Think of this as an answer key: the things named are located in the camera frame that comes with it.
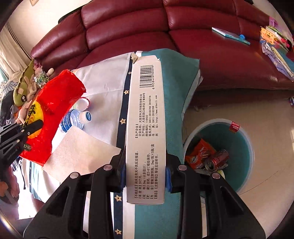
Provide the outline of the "person's left hand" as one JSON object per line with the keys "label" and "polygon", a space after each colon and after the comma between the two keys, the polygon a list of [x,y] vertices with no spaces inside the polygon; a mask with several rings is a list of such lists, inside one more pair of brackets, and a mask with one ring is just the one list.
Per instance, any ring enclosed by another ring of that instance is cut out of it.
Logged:
{"label": "person's left hand", "polygon": [[20,188],[17,178],[13,173],[13,168],[10,166],[3,176],[3,180],[1,179],[1,200],[5,203],[16,205],[19,199]]}

